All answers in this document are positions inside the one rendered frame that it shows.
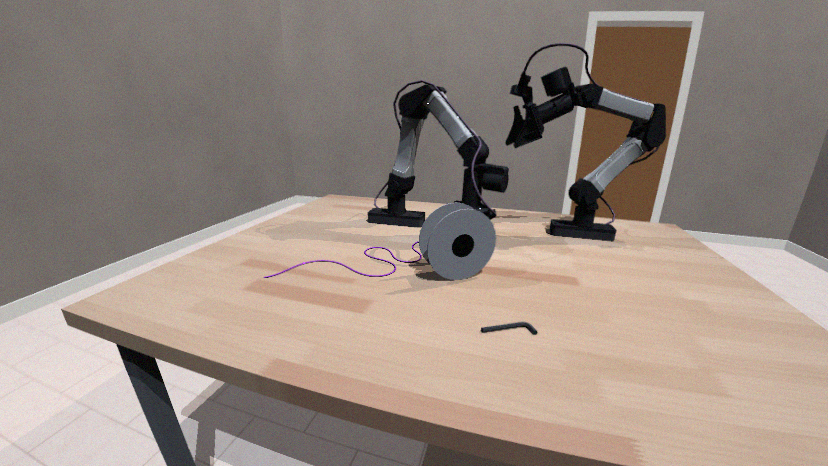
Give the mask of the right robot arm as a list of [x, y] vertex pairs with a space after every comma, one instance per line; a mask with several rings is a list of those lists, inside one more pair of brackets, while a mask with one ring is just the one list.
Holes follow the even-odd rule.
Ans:
[[[437, 88], [446, 97], [445, 88]], [[475, 190], [471, 168], [479, 142], [442, 94], [432, 85], [425, 84], [400, 98], [399, 110], [402, 114], [399, 115], [402, 115], [402, 126], [396, 162], [393, 172], [389, 174], [388, 188], [385, 192], [385, 196], [388, 197], [388, 209], [373, 208], [368, 211], [368, 215], [415, 220], [421, 220], [425, 216], [425, 212], [405, 209], [404, 194], [408, 194], [414, 186], [415, 157], [421, 129], [429, 111], [453, 140], [457, 152], [464, 159], [463, 166], [468, 167], [464, 169], [463, 186]], [[481, 140], [481, 148], [475, 159], [478, 163], [475, 162], [474, 165], [477, 188], [504, 193], [508, 186], [509, 169], [506, 166], [486, 164], [489, 148], [483, 139], [478, 137]], [[485, 168], [485, 171], [481, 168]]]

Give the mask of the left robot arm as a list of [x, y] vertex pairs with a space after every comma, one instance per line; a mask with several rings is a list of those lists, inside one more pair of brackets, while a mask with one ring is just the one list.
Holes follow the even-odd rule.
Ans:
[[[522, 97], [524, 103], [533, 102], [532, 87], [528, 86], [530, 79], [531, 76], [523, 75], [520, 85], [513, 85], [510, 94]], [[602, 196], [600, 193], [607, 185], [638, 157], [664, 142], [666, 107], [660, 103], [650, 104], [615, 94], [594, 84], [575, 87], [567, 67], [550, 72], [542, 76], [541, 80], [547, 96], [554, 97], [564, 93], [549, 100], [557, 109], [557, 118], [573, 111], [574, 106], [580, 106], [633, 121], [623, 144], [598, 168], [570, 187], [569, 197], [578, 204], [574, 219], [551, 219], [550, 222], [553, 228], [615, 234], [617, 230], [612, 225], [593, 223], [596, 210], [586, 209], [598, 209], [597, 199]]]

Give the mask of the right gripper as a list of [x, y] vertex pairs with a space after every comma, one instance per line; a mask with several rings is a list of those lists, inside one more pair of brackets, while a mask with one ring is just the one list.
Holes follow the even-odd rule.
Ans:
[[[480, 194], [482, 193], [482, 187], [478, 188]], [[472, 208], [487, 208], [485, 205], [481, 203], [481, 199], [479, 198], [476, 190], [473, 188], [463, 186], [462, 192], [462, 201], [454, 201], [453, 203], [464, 203]], [[480, 204], [481, 203], [481, 204]]]

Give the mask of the grey cable reel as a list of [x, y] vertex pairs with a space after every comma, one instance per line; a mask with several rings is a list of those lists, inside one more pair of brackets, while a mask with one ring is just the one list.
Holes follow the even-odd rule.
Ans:
[[424, 221], [419, 248], [440, 276], [450, 280], [469, 278], [482, 270], [496, 246], [496, 231], [482, 212], [464, 203], [448, 203]]

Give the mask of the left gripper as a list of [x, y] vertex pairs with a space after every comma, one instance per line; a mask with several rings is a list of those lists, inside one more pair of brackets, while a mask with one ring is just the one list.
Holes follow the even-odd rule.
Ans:
[[525, 105], [523, 105], [523, 108], [526, 108], [525, 120], [523, 120], [518, 105], [513, 108], [514, 122], [505, 143], [506, 146], [508, 146], [515, 142], [514, 148], [518, 148], [522, 145], [543, 138], [543, 124], [554, 120], [558, 116], [556, 113], [557, 109], [556, 107], [554, 108], [554, 103], [552, 101], [544, 102], [538, 106], [536, 103], [533, 104], [533, 102], [525, 102]]

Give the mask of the black hex key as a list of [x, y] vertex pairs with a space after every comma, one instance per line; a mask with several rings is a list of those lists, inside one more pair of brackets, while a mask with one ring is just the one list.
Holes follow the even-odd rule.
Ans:
[[496, 326], [482, 327], [482, 328], [481, 328], [481, 331], [482, 331], [482, 333], [483, 333], [483, 332], [490, 332], [490, 331], [504, 330], [504, 329], [517, 328], [517, 327], [526, 327], [526, 328], [528, 328], [528, 329], [529, 329], [529, 330], [530, 330], [530, 331], [531, 331], [534, 335], [536, 335], [536, 334], [538, 333], [538, 332], [537, 332], [537, 330], [536, 330], [536, 329], [535, 329], [535, 328], [534, 328], [534, 327], [533, 327], [530, 323], [527, 323], [527, 322], [516, 322], [516, 323], [510, 323], [510, 324], [503, 324], [503, 325], [496, 325]]

